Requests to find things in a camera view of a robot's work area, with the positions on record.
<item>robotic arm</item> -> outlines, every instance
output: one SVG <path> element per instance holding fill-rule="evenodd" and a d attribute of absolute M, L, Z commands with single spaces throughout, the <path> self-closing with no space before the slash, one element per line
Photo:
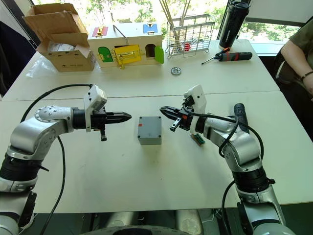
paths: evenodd
<path fill-rule="evenodd" d="M 84 110 L 46 106 L 34 117 L 20 123 L 11 135 L 11 144 L 0 169 L 0 234 L 17 235 L 33 213 L 37 194 L 32 192 L 39 169 L 53 141 L 75 129 L 99 130 L 106 141 L 105 125 L 129 120 L 123 112 L 106 112 L 107 97 L 96 85 L 84 97 Z"/>
<path fill-rule="evenodd" d="M 185 108 L 165 106 L 160 109 L 169 119 L 175 120 L 170 130 L 175 131 L 177 127 L 180 127 L 192 134 L 203 133 L 205 138 L 220 147 L 235 124 L 191 114 L 193 111 L 200 114 L 205 111 L 206 99 L 200 85 L 191 88 L 184 94 L 184 97 Z M 241 200 L 237 206 L 245 233 L 248 235 L 293 235 L 294 233 L 285 227 L 285 219 L 272 187 L 275 181 L 266 176 L 259 146 L 255 139 L 237 127 L 222 152 L 232 171 L 236 191 Z"/>

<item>wire basket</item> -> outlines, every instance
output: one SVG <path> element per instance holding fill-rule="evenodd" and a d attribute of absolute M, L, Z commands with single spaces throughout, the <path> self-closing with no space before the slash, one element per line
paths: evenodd
<path fill-rule="evenodd" d="M 180 26 L 180 18 L 173 19 L 174 28 L 167 22 L 166 51 L 168 59 L 174 55 L 194 56 L 198 50 L 209 50 L 215 22 L 210 15 L 187 16 Z"/>

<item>gray floor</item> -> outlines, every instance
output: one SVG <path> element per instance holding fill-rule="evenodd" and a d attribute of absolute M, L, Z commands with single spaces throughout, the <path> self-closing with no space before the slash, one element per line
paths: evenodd
<path fill-rule="evenodd" d="M 313 234 L 313 203 L 284 205 L 282 206 L 282 210 L 287 226 L 297 235 Z M 240 226 L 237 209 L 227 209 L 227 214 L 232 234 L 244 235 Z M 99 215 L 95 219 L 94 226 L 97 228 L 103 227 L 107 216 L 107 213 Z M 210 210 L 202 209 L 200 216 L 203 223 L 204 235 L 220 234 L 216 216 L 212 220 L 213 215 Z M 21 234 L 38 235 L 46 218 L 46 214 L 37 215 L 33 225 Z M 149 217 L 145 219 L 149 225 L 175 226 L 173 213 L 168 211 L 152 211 L 149 213 Z M 88 231 L 89 222 L 89 214 L 55 214 L 51 219 L 45 235 L 79 235 Z"/>

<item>person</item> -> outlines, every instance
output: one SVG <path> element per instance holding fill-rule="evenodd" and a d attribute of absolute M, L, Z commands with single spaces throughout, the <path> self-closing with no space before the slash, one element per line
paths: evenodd
<path fill-rule="evenodd" d="M 284 61 L 275 79 L 313 141 L 313 18 L 280 51 Z"/>

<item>screwdriver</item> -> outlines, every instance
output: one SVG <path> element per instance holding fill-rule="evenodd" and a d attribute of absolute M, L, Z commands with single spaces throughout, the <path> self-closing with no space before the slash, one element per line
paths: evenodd
<path fill-rule="evenodd" d="M 223 50 L 221 50 L 220 52 L 216 53 L 215 56 L 213 56 L 212 58 L 210 58 L 210 59 L 204 61 L 204 62 L 201 63 L 201 64 L 203 65 L 203 64 L 205 64 L 206 62 L 209 62 L 210 60 L 215 59 L 216 56 L 219 56 L 219 55 L 221 55 L 221 54 L 224 54 L 224 53 L 228 52 L 229 50 L 230 50 L 230 47 L 225 47 Z"/>
<path fill-rule="evenodd" d="M 249 60 L 251 59 L 251 57 L 252 57 L 251 52 L 235 52 L 214 56 L 213 59 L 218 59 L 219 61 L 237 61 L 237 60 Z"/>

